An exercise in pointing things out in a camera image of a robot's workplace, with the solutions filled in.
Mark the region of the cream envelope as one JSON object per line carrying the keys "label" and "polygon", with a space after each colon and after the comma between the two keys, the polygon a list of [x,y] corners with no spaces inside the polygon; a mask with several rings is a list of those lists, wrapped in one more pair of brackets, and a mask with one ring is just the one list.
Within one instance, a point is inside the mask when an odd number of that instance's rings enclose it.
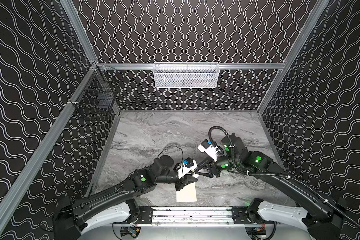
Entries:
{"label": "cream envelope", "polygon": [[177,203],[188,203],[197,201],[196,184],[192,183],[176,192]]}

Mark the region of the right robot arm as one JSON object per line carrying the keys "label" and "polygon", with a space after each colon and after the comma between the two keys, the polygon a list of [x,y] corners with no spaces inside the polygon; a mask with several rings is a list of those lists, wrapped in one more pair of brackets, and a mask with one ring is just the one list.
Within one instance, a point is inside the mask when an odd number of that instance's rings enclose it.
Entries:
{"label": "right robot arm", "polygon": [[218,178],[222,171],[237,170],[239,174],[270,184],[297,204],[295,207],[282,206],[256,198],[243,213],[233,211],[234,221],[252,224],[278,222],[304,230],[315,240],[340,238],[344,220],[340,213],[347,208],[344,199],[334,201],[318,196],[293,180],[272,158],[259,151],[249,151],[235,134],[224,137],[222,144],[219,146],[205,139],[198,146],[201,153],[207,154],[198,164],[198,175]]}

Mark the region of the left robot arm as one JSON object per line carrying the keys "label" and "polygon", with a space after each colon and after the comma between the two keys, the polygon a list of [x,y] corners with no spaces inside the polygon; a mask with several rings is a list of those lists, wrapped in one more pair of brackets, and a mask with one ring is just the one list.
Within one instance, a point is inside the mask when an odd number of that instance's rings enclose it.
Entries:
{"label": "left robot arm", "polygon": [[153,191],[158,183],[174,184],[176,191],[180,191],[198,180],[195,174],[197,167],[192,158],[174,165],[170,156],[163,155],[151,165],[133,171],[119,184],[97,194],[77,200],[62,198],[52,216],[54,238],[77,240],[90,226],[90,218]]}

